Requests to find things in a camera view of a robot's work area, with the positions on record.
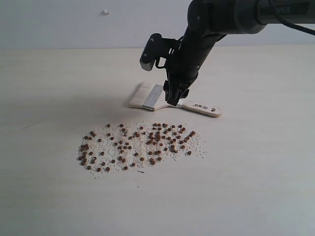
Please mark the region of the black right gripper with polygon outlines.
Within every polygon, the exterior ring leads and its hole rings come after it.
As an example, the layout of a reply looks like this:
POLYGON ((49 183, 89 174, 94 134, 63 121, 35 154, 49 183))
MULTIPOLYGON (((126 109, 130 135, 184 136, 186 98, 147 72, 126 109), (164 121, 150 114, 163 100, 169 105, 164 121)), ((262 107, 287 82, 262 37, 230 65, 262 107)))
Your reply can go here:
POLYGON ((188 88, 197 79, 199 69, 218 40, 217 33, 202 36, 192 29, 186 29, 178 47, 166 62, 167 80, 163 90, 167 104, 177 106, 179 99, 187 98, 188 88), (181 85, 185 91, 179 98, 181 85))

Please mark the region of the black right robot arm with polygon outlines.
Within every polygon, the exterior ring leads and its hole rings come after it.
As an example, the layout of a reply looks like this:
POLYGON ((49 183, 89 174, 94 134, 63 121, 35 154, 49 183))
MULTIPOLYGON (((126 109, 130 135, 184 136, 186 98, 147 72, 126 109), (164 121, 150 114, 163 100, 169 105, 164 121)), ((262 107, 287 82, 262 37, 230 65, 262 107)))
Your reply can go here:
POLYGON ((227 35, 257 34, 269 24, 314 35, 304 24, 315 22, 313 0, 194 0, 181 39, 165 39, 172 54, 165 62, 165 100, 177 105, 186 98, 213 46, 227 35))

